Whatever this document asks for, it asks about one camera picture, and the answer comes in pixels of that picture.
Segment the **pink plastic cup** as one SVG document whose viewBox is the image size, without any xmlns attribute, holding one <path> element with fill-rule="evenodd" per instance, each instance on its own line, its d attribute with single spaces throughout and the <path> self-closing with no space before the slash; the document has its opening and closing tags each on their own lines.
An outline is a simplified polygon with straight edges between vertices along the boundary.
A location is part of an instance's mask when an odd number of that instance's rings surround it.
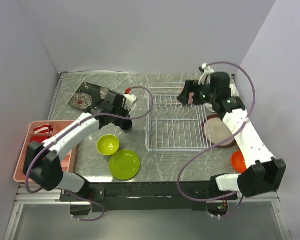
<svg viewBox="0 0 300 240">
<path fill-rule="evenodd" d="M 194 93 L 191 92 L 191 93 L 189 94 L 189 97 L 188 97 L 188 104 L 189 104 L 189 105 L 193 103 L 193 97 L 194 97 Z"/>
</svg>

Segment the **dark blue ceramic mug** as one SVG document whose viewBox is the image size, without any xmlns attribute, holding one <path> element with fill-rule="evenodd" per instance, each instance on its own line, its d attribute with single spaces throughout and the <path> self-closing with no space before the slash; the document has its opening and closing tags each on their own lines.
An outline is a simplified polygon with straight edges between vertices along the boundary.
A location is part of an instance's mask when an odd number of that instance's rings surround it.
<svg viewBox="0 0 300 240">
<path fill-rule="evenodd" d="M 130 132 L 133 129 L 133 122 L 131 120 L 123 120 L 121 127 L 124 132 Z"/>
</svg>

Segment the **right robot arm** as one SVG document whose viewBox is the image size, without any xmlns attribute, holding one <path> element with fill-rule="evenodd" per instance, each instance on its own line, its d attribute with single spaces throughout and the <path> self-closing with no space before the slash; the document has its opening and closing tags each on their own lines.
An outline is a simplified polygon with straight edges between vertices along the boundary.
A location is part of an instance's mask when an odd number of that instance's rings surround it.
<svg viewBox="0 0 300 240">
<path fill-rule="evenodd" d="M 247 109 L 238 96 L 232 95 L 231 76 L 226 72 L 205 73 L 202 80 L 187 80 L 177 100 L 186 105 L 211 104 L 221 121 L 231 132 L 245 160 L 241 174 L 211 177 L 210 196 L 221 199 L 226 192 L 240 192 L 246 198 L 275 192 L 286 171 L 286 163 L 276 158 L 265 146 Z"/>
</svg>

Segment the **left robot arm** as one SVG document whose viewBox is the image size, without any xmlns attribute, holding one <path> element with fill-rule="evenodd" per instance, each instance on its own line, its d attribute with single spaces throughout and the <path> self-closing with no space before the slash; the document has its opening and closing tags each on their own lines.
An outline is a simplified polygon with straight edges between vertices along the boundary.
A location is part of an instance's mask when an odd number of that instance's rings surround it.
<svg viewBox="0 0 300 240">
<path fill-rule="evenodd" d="M 57 135 L 38 143 L 33 141 L 27 147 L 23 173 L 27 180 L 33 180 L 41 188 L 51 191 L 61 189 L 72 192 L 78 201 L 90 195 L 90 183 L 84 177 L 66 172 L 62 160 L 79 143 L 104 126 L 113 124 L 127 131 L 132 128 L 130 112 L 137 97 L 126 92 L 109 91 L 100 95 L 71 125 Z"/>
</svg>

